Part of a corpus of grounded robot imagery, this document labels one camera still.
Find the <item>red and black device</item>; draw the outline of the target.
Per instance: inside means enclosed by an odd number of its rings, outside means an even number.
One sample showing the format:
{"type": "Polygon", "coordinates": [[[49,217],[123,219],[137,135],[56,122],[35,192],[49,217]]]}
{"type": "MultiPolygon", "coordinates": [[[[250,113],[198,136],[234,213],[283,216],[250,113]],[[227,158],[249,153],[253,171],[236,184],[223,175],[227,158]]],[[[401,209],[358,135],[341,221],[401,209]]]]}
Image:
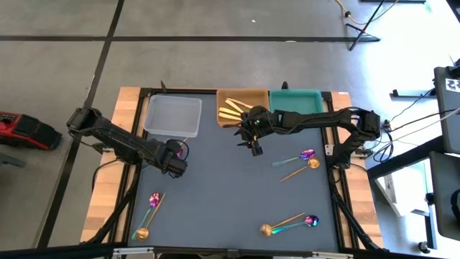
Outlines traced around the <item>red and black device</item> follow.
{"type": "Polygon", "coordinates": [[[26,114],[0,112],[0,144],[38,150],[55,150],[62,134],[26,114]]]}

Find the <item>teal translucent plastic bin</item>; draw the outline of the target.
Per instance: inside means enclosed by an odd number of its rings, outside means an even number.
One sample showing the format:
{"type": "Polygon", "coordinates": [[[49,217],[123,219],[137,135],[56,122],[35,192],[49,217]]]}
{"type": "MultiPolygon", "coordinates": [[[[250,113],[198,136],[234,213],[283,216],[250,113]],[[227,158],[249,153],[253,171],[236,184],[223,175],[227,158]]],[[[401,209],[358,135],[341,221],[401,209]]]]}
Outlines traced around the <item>teal translucent plastic bin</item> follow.
{"type": "Polygon", "coordinates": [[[270,110],[300,114],[322,113],[323,99],[318,89],[282,89],[270,92],[270,110]]]}

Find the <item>black desk with sticker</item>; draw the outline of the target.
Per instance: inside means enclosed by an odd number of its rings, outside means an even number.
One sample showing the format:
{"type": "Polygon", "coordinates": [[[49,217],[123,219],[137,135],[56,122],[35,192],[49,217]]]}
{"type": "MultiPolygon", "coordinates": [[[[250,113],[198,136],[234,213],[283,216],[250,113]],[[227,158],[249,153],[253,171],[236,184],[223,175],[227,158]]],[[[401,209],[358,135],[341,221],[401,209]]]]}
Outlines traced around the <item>black desk with sticker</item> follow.
{"type": "Polygon", "coordinates": [[[434,68],[434,86],[444,149],[460,155],[460,59],[453,66],[434,68]]]}

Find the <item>black metal beam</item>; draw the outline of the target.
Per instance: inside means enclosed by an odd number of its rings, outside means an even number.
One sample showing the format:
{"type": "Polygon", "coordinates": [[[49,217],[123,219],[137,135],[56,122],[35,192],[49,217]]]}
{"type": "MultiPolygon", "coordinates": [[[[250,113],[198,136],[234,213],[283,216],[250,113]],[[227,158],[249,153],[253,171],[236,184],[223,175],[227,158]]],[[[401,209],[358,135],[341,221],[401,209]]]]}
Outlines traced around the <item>black metal beam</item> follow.
{"type": "Polygon", "coordinates": [[[367,171],[369,180],[376,180],[380,177],[389,175],[395,171],[398,171],[409,165],[418,163],[428,158],[430,152],[444,151],[443,137],[438,136],[423,143],[420,146],[414,147],[413,149],[390,158],[386,162],[380,163],[367,171]]]}

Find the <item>silver metal bracket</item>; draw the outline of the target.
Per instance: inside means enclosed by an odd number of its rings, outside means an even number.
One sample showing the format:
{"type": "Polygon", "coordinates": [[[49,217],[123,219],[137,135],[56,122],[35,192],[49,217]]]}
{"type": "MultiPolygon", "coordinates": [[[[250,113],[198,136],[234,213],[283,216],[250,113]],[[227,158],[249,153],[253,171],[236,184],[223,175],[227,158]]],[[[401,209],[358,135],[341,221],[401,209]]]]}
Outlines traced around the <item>silver metal bracket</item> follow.
{"type": "Polygon", "coordinates": [[[128,255],[150,255],[155,258],[153,247],[119,247],[114,248],[112,256],[116,259],[126,259],[128,255]]]}
{"type": "Polygon", "coordinates": [[[287,251],[285,253],[274,252],[273,256],[286,258],[355,259],[352,254],[330,253],[321,251],[287,251]]]}

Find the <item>iridescent rainbow spoon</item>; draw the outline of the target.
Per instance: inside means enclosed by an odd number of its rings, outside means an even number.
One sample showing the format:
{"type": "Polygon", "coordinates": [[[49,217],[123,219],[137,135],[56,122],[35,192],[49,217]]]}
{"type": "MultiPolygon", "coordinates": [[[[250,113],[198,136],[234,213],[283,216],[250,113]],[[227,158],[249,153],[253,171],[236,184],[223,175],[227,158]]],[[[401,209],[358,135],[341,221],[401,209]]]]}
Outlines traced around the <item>iridescent rainbow spoon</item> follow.
{"type": "Polygon", "coordinates": [[[315,150],[303,150],[298,156],[272,163],[272,167],[278,167],[294,160],[309,160],[316,154],[315,150]]]}
{"type": "Polygon", "coordinates": [[[275,227],[275,228],[272,228],[272,230],[270,231],[270,233],[272,235],[275,235],[283,230],[288,230],[288,229],[292,229],[294,227],[299,227],[299,226],[307,226],[307,227],[316,227],[319,223],[319,218],[315,215],[308,215],[305,217],[305,219],[302,221],[302,222],[298,222],[298,223],[295,223],[295,224],[289,224],[289,225],[285,225],[285,226],[282,226],[282,227],[275,227]]]}
{"type": "Polygon", "coordinates": [[[132,240],[136,240],[136,231],[144,224],[147,222],[148,218],[150,217],[150,214],[153,212],[154,210],[154,207],[157,205],[158,203],[158,200],[159,200],[159,195],[161,193],[160,192],[154,192],[150,195],[149,197],[149,208],[148,210],[146,211],[144,217],[142,218],[141,222],[139,223],[139,226],[138,228],[136,228],[136,230],[134,231],[134,233],[132,234],[132,240]]]}

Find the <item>white box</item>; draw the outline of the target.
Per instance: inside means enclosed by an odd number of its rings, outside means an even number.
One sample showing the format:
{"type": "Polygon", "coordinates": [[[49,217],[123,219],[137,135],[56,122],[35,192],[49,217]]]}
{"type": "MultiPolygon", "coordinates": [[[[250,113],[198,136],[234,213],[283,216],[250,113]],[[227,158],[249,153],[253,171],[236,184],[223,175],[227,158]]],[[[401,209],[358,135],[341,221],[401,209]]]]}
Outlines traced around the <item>white box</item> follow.
{"type": "Polygon", "coordinates": [[[429,192],[425,160],[409,165],[374,182],[397,217],[414,211],[428,213],[426,194],[429,192]]]}

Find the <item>dark grey desk panel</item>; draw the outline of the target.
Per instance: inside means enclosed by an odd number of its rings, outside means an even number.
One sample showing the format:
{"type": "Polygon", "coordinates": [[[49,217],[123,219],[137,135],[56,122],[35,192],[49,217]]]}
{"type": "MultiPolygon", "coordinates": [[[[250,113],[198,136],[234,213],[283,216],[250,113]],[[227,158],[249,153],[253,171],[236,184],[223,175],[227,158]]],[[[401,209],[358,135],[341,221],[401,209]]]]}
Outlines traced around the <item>dark grey desk panel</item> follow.
{"type": "Polygon", "coordinates": [[[438,232],[460,241],[460,157],[430,152],[429,160],[438,232]]]}

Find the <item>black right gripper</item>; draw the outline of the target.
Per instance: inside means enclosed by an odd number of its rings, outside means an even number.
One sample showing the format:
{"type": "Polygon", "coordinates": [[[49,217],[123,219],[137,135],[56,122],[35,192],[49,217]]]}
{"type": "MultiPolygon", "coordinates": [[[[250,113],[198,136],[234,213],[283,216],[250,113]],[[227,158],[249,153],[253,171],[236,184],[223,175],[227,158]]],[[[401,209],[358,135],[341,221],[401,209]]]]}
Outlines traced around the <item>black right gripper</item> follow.
{"type": "Polygon", "coordinates": [[[273,113],[263,106],[255,106],[249,112],[241,114],[242,121],[234,136],[240,135],[244,142],[238,146],[252,148],[252,140],[271,135],[274,130],[273,113]]]}

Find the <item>orange translucent plastic bin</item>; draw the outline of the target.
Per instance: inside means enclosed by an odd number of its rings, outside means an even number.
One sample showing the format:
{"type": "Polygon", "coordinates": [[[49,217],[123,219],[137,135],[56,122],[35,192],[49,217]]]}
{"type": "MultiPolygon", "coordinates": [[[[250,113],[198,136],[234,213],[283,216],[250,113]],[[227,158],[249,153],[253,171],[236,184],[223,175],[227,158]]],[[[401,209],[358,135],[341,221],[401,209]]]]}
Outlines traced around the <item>orange translucent plastic bin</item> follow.
{"type": "MultiPolygon", "coordinates": [[[[216,106],[217,106],[217,123],[220,127],[223,127],[227,124],[236,124],[240,121],[224,119],[219,117],[219,107],[224,107],[227,109],[232,109],[236,111],[234,108],[229,106],[225,103],[226,98],[236,99],[242,101],[246,104],[250,104],[254,106],[263,106],[266,109],[269,109],[269,93],[268,90],[263,89],[251,89],[251,88],[241,88],[241,89],[232,89],[232,88],[223,88],[218,89],[216,92],[216,106]]],[[[236,104],[239,106],[244,112],[249,112],[250,109],[242,106],[240,104],[236,104]]]]}

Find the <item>gold metal spoon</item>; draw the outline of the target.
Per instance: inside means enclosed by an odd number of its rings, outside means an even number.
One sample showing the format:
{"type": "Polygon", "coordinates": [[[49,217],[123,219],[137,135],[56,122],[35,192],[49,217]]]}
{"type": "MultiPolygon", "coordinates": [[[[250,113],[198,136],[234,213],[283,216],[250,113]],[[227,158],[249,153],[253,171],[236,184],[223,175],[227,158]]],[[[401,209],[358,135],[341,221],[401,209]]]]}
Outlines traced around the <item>gold metal spoon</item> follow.
{"type": "Polygon", "coordinates": [[[284,221],[279,222],[279,223],[277,223],[277,224],[275,224],[275,225],[262,224],[262,225],[260,226],[260,228],[259,228],[259,233],[260,233],[261,236],[263,236],[263,237],[269,237],[269,236],[272,235],[272,231],[273,231],[274,228],[283,227],[283,226],[285,226],[287,223],[290,223],[290,222],[292,222],[293,220],[298,219],[298,218],[300,218],[300,217],[302,217],[302,216],[305,216],[305,212],[300,213],[300,214],[297,214],[297,215],[295,215],[295,216],[292,216],[292,217],[290,217],[290,218],[288,218],[288,219],[285,219],[284,221]]]}
{"type": "Polygon", "coordinates": [[[153,212],[149,215],[149,218],[146,223],[144,223],[137,231],[136,231],[136,240],[145,241],[150,234],[149,227],[152,223],[153,219],[155,218],[159,208],[161,207],[163,201],[165,199],[165,194],[159,195],[159,200],[157,205],[154,207],[153,212]]]}
{"type": "Polygon", "coordinates": [[[292,178],[293,176],[299,174],[301,171],[304,171],[306,169],[317,169],[320,167],[320,165],[321,165],[321,162],[317,158],[310,158],[305,166],[292,172],[291,174],[285,176],[284,178],[281,178],[280,182],[286,181],[289,178],[292,178]]]}

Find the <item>black floor stand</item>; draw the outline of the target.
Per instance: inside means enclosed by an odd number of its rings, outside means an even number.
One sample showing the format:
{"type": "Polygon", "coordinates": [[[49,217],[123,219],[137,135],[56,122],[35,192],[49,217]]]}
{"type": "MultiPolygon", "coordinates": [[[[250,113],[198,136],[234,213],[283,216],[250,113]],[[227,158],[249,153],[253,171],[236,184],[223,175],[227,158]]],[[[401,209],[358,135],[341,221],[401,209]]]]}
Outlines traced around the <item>black floor stand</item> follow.
{"type": "Polygon", "coordinates": [[[373,23],[374,18],[377,16],[378,11],[381,9],[382,5],[384,4],[385,0],[381,0],[377,8],[374,10],[372,13],[371,17],[365,22],[358,24],[357,22],[353,22],[351,18],[351,12],[347,11],[345,12],[344,16],[346,18],[349,18],[351,23],[346,23],[345,26],[347,29],[353,29],[356,33],[357,36],[352,40],[351,45],[348,48],[348,51],[353,51],[354,48],[363,41],[370,40],[370,42],[378,42],[380,41],[380,38],[375,37],[373,35],[370,35],[367,33],[367,29],[370,26],[371,23],[373,23]]]}

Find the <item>grey flat stand base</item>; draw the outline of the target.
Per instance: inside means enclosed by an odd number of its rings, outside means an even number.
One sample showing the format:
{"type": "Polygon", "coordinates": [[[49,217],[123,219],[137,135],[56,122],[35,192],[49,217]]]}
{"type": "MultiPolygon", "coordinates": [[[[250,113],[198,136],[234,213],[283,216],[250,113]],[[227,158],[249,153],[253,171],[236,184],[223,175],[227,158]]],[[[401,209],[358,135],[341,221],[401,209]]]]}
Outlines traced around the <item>grey flat stand base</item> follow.
{"type": "Polygon", "coordinates": [[[23,168],[26,166],[26,162],[18,158],[12,157],[5,153],[0,153],[0,165],[13,165],[16,167],[23,168]]]}

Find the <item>light wooden side board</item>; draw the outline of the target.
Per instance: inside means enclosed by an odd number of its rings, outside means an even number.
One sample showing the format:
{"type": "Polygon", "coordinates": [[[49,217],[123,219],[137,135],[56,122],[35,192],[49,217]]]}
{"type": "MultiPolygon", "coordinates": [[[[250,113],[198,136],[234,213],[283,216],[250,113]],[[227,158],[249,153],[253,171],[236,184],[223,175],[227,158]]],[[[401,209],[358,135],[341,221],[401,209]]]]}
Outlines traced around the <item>light wooden side board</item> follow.
{"type": "MultiPolygon", "coordinates": [[[[141,136],[147,106],[148,100],[142,88],[122,87],[111,121],[122,129],[141,136]]],[[[103,227],[133,183],[136,167],[125,165],[115,158],[113,152],[102,155],[102,167],[96,174],[94,190],[80,236],[82,242],[90,240],[103,227]]]]}
{"type": "MultiPolygon", "coordinates": [[[[331,98],[334,110],[351,106],[350,95],[347,92],[331,92],[331,98]]],[[[337,134],[340,143],[344,142],[350,135],[347,130],[342,128],[337,129],[337,134]]],[[[344,176],[341,177],[341,182],[337,183],[336,186],[343,199],[351,207],[350,210],[352,210],[354,217],[366,234],[376,245],[384,247],[369,178],[364,169],[361,169],[361,167],[364,167],[364,160],[352,158],[351,163],[356,165],[351,165],[349,169],[345,170],[344,176]],[[348,187],[348,192],[342,190],[343,184],[348,187]]],[[[348,226],[344,214],[339,212],[339,215],[342,229],[340,235],[343,237],[344,247],[364,249],[365,247],[359,239],[356,242],[352,240],[355,237],[352,234],[353,229],[348,226]]]]}

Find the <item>clear plastic bin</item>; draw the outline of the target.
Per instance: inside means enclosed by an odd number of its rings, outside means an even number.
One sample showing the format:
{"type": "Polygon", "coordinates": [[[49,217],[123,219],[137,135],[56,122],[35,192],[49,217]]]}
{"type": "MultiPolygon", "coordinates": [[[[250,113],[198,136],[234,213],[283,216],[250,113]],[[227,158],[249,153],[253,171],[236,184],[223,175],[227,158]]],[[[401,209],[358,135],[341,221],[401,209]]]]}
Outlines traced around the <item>clear plastic bin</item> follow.
{"type": "Polygon", "coordinates": [[[152,135],[196,137],[201,111],[200,99],[154,95],[149,98],[143,128],[152,135]]]}

